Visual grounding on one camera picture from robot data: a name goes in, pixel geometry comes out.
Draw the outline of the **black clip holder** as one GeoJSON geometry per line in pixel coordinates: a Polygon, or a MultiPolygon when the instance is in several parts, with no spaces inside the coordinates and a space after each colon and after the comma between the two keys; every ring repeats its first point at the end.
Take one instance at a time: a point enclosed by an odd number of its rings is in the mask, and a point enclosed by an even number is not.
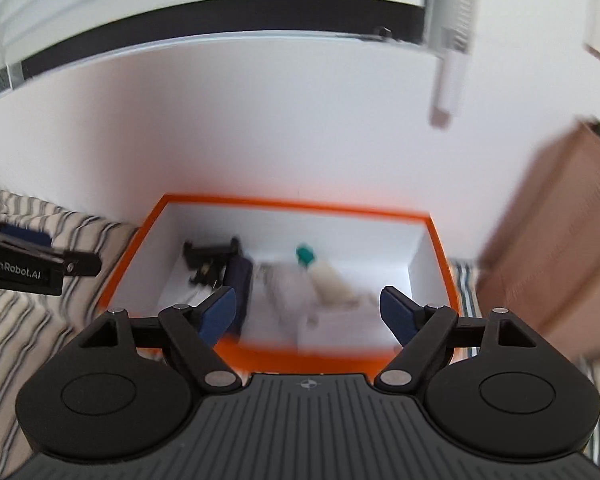
{"type": "Polygon", "coordinates": [[[234,257],[242,255],[242,243],[234,236],[228,244],[206,247],[185,242],[182,251],[192,285],[217,288],[222,285],[224,270],[234,257]]]}

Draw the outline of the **white bottle teal cap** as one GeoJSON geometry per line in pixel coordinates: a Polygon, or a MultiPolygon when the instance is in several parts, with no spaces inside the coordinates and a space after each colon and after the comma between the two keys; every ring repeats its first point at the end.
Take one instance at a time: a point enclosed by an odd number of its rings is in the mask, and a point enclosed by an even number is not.
{"type": "Polygon", "coordinates": [[[315,289],[317,297],[325,306],[347,304],[356,297],[356,292],[342,276],[324,259],[315,255],[308,245],[296,248],[298,263],[306,273],[315,289]]]}

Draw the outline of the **white wall pipe cover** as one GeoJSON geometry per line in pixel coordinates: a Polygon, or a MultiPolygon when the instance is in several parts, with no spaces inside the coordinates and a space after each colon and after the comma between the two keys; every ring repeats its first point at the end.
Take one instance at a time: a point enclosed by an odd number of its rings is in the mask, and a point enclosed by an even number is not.
{"type": "Polygon", "coordinates": [[[426,46],[438,69],[430,124],[443,129],[458,115],[475,38],[478,0],[426,0],[426,46]]]}

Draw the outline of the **dark navy tube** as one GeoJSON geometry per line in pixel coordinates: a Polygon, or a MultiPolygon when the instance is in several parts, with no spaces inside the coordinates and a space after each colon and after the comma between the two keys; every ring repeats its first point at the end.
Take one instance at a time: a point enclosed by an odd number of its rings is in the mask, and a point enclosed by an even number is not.
{"type": "Polygon", "coordinates": [[[236,315],[228,332],[240,336],[247,316],[248,301],[252,286],[253,263],[243,256],[230,259],[225,269],[223,284],[234,289],[236,295],[236,315]]]}

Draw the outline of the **white flat box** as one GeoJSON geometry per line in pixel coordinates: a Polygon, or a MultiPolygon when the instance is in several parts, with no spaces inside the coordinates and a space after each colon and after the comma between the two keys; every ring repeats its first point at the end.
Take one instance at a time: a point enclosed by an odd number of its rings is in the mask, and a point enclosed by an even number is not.
{"type": "Polygon", "coordinates": [[[298,323],[296,341],[301,351],[332,354],[391,352],[398,346],[379,309],[369,306],[309,313],[298,323]]]}

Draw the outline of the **orange storage box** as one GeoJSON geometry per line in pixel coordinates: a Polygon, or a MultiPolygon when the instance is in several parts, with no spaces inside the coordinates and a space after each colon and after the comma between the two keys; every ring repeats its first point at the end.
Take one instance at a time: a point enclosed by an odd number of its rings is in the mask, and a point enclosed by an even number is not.
{"type": "Polygon", "coordinates": [[[426,214],[353,206],[208,195],[166,194],[133,236],[99,299],[102,309],[154,316],[174,304],[199,306],[209,286],[192,285],[183,244],[225,245],[234,237],[253,263],[247,316],[240,336],[216,344],[244,373],[362,373],[374,376],[396,354],[301,351],[298,323],[325,309],[379,307],[393,286],[416,304],[460,305],[434,222],[426,214]],[[325,306],[296,257],[310,246],[353,288],[347,304],[325,306]]]}

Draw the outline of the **white air conditioner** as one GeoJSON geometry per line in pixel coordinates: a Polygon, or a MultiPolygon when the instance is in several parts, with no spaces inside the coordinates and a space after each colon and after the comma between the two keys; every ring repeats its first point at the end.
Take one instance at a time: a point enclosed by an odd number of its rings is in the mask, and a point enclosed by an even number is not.
{"type": "Polygon", "coordinates": [[[202,36],[420,44],[427,0],[0,0],[0,95],[92,58],[202,36]]]}

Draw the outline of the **striped blanket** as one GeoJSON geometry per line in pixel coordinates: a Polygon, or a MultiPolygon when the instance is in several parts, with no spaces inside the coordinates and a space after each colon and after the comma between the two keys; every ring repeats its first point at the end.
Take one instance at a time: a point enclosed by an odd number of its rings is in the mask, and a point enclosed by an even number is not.
{"type": "MultiPolygon", "coordinates": [[[[471,453],[435,430],[414,398],[377,389],[380,370],[374,376],[244,373],[230,366],[239,390],[202,400],[184,429],[154,452],[134,460],[60,460],[34,452],[18,422],[18,393],[96,318],[123,310],[102,309],[99,299],[139,229],[1,191],[0,221],[48,234],[47,247],[102,259],[97,276],[63,276],[59,296],[0,289],[0,474],[6,478],[600,479],[600,467],[583,450],[556,460],[471,453]]],[[[401,349],[399,342],[389,362],[401,349]]]]}

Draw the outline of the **brown paper bag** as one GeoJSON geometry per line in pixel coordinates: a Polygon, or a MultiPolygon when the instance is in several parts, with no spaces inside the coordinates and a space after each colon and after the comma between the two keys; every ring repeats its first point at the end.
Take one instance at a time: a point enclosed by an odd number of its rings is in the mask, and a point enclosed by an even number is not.
{"type": "Polygon", "coordinates": [[[545,145],[480,256],[483,311],[506,307],[570,359],[600,355],[600,122],[545,145]]]}

